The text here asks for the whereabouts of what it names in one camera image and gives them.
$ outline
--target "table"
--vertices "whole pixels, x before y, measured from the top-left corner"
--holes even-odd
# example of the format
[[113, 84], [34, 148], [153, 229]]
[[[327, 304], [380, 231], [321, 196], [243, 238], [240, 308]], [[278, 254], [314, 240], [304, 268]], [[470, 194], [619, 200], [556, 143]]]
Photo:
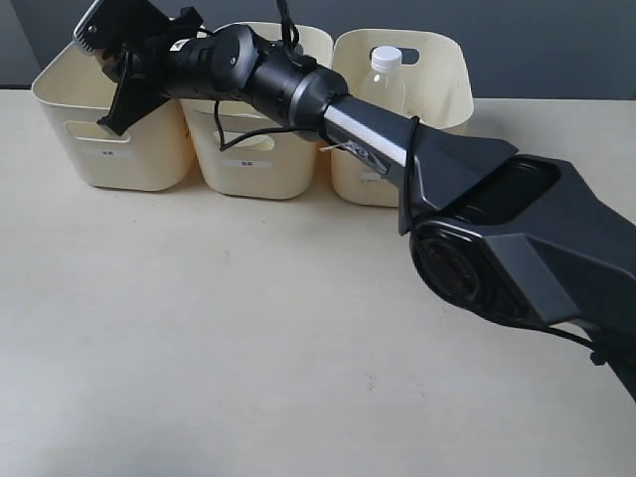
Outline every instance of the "table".
[[[636, 406], [571, 343], [418, 280], [397, 213], [94, 189], [0, 91], [0, 475], [631, 476]], [[636, 103], [477, 101], [636, 221]]]

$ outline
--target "cream plastic bin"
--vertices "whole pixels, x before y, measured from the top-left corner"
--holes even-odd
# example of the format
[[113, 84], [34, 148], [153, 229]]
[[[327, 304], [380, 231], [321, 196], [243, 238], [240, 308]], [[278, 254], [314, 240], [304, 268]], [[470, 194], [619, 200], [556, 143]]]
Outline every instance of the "cream plastic bin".
[[[340, 37], [334, 51], [333, 69], [360, 96], [365, 75], [371, 69], [375, 47], [393, 46], [416, 50], [414, 65], [403, 65], [408, 116], [419, 115], [423, 123], [453, 134], [463, 134], [475, 106], [468, 69], [457, 43], [435, 33], [400, 30], [356, 30]], [[332, 153], [334, 189], [354, 204], [397, 207], [398, 189], [345, 151]]]
[[[280, 24], [247, 22], [259, 35], [280, 39]], [[298, 26], [300, 44], [325, 67], [331, 65], [333, 39], [312, 27]], [[221, 152], [212, 101], [183, 100], [199, 163], [208, 185], [231, 196], [285, 200], [301, 195], [312, 181], [317, 146], [294, 134], [257, 136]], [[226, 140], [245, 132], [276, 126], [251, 106], [225, 101], [221, 123]]]
[[195, 152], [178, 101], [170, 101], [123, 136], [96, 124], [108, 114], [116, 84], [71, 44], [42, 72], [33, 93], [79, 175], [96, 187], [160, 191], [180, 182]]

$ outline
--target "plastic bottle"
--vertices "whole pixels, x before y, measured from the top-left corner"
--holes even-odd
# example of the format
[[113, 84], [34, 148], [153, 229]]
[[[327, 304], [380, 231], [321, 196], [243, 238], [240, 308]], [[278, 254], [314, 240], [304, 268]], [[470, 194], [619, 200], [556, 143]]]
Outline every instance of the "plastic bottle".
[[371, 68], [363, 82], [361, 99], [404, 114], [406, 86], [401, 73], [401, 51], [395, 47], [375, 48]]

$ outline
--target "bottle cap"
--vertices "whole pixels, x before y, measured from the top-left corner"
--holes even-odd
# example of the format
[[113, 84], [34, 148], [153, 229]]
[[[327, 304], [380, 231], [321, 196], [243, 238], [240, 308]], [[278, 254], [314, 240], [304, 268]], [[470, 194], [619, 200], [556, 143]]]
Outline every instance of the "bottle cap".
[[401, 51], [395, 47], [377, 47], [371, 55], [371, 68], [388, 73], [401, 66]]

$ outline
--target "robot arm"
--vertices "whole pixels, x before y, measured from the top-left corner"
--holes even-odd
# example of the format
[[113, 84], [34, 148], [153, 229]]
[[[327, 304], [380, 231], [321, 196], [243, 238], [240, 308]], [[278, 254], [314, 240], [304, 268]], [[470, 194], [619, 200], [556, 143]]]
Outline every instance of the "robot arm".
[[[245, 25], [197, 38], [147, 0], [96, 0], [76, 41], [118, 83], [99, 123], [122, 134], [171, 98], [235, 100], [306, 140], [341, 147], [401, 190], [422, 280], [500, 325], [588, 346], [636, 398], [636, 227], [603, 205], [573, 166], [497, 139], [453, 136], [364, 103], [344, 79]], [[552, 328], [574, 323], [591, 341]]]

